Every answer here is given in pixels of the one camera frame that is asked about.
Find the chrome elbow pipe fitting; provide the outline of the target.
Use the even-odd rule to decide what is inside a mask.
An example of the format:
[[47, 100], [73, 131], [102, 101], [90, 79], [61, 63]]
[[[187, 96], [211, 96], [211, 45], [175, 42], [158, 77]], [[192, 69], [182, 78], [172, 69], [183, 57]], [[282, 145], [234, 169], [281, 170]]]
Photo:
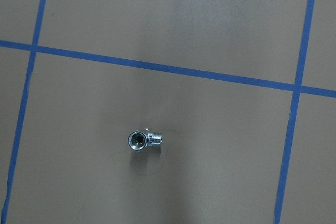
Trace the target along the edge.
[[128, 136], [128, 146], [136, 152], [142, 151], [147, 147], [161, 148], [162, 142], [163, 134], [148, 128], [135, 130]]

